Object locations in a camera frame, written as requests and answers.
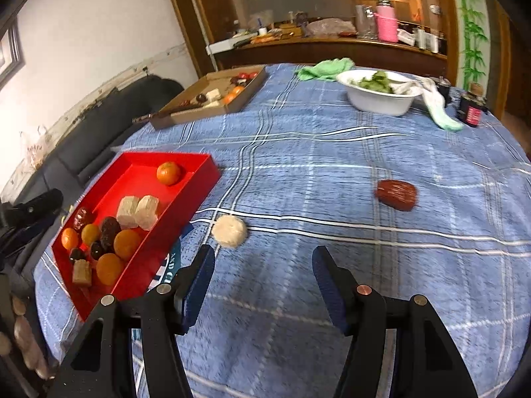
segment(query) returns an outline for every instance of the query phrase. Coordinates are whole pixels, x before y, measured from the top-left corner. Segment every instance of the blue plaid tablecloth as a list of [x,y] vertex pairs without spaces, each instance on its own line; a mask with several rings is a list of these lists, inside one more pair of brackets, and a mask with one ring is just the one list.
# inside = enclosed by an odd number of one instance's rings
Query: blue plaid tablecloth
[[[221,170],[182,240],[183,265],[202,243],[217,256],[197,324],[177,339],[194,393],[333,396],[349,339],[332,327],[312,274],[312,250],[324,244],[339,266],[381,294],[426,295],[479,395],[496,396],[516,369],[531,317],[524,152],[492,115],[451,133],[421,105],[401,118],[359,112],[342,85],[300,82],[295,68],[268,67],[240,113],[161,131],[148,124],[123,146],[209,153]],[[388,178],[417,187],[411,212],[375,200],[377,181]],[[220,248],[211,236],[222,214],[249,227],[238,249]],[[62,359],[80,322],[50,249],[35,281],[44,336]],[[393,342],[390,333],[381,396]],[[148,396],[141,342],[133,349],[138,396]]]

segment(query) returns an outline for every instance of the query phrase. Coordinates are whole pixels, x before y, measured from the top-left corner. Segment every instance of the sofa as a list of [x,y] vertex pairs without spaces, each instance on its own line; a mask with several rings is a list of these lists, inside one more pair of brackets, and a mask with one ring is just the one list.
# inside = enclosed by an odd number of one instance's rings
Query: sofa
[[[111,162],[117,147],[143,126],[132,124],[133,118],[159,111],[182,91],[183,87],[178,82],[154,75],[138,79],[120,91],[113,90],[101,102],[84,111],[77,125],[46,157],[18,195],[15,205],[24,204],[54,188],[60,190],[63,198],[60,208],[51,212],[52,219],[45,228],[21,251],[6,258],[2,271],[4,278],[9,278],[10,293],[26,303],[25,316],[44,355],[48,352],[34,302],[33,270],[37,262],[59,230],[62,216],[68,213],[93,178]],[[0,298],[0,305],[9,304],[9,300],[9,297]],[[10,308],[0,307],[0,326],[2,312]],[[13,352],[12,359],[17,359]],[[39,389],[42,389],[43,382],[37,381],[35,374],[28,372],[21,361],[18,364],[21,365],[20,372],[31,380],[31,386],[38,393],[42,393]],[[6,396],[10,397],[28,396],[2,358],[0,390],[9,391]]]

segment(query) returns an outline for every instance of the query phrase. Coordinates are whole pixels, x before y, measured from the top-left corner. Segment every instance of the white wall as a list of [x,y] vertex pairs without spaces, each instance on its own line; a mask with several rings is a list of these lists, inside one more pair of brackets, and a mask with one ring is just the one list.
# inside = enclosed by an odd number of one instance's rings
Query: white wall
[[[109,79],[184,43],[170,0],[28,0],[18,24],[25,65],[0,91],[0,187],[23,158],[19,132],[50,128]],[[197,79],[186,52],[160,72],[185,87]]]

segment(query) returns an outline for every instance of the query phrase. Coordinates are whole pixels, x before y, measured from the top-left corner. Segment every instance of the cardboard box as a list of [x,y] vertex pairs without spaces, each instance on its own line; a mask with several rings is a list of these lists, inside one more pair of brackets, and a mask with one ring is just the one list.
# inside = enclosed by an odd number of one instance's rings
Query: cardboard box
[[280,24],[282,38],[302,37],[302,29],[296,24]]
[[[206,94],[208,91],[219,89],[221,95],[224,97],[233,88],[234,85],[230,83],[230,79],[238,76],[240,73],[258,72],[254,78],[245,87],[237,97],[229,104],[217,107],[199,107],[196,109],[188,109],[186,111],[176,111],[180,104],[185,100],[195,102],[198,94]],[[261,85],[267,77],[265,66],[245,66],[236,69],[222,70],[214,73],[209,73],[203,78],[199,79],[195,84],[185,89],[181,94],[164,106],[150,119],[151,124],[156,130],[166,127],[171,127],[176,124],[184,124],[185,122],[200,120],[203,118],[210,118],[211,116],[223,115],[226,113],[240,112],[243,106],[256,94]]]

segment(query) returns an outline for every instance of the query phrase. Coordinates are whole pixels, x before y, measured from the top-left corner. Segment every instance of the plastic bag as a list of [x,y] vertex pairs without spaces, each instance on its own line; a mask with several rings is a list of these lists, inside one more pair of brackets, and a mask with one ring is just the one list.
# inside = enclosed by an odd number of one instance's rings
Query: plastic bag
[[407,43],[410,46],[415,45],[415,34],[408,33],[405,30],[398,30],[398,39],[400,42]]
[[307,30],[313,36],[336,36],[343,31],[356,33],[356,28],[352,25],[352,22],[342,21],[339,18],[328,18],[311,22],[308,24]]
[[253,13],[248,22],[248,28],[258,30],[262,27],[273,26],[273,11],[262,10],[258,13]]
[[37,170],[42,166],[44,159],[54,148],[51,135],[45,126],[37,127],[37,134],[34,136],[21,131],[20,141],[25,160],[33,170]]

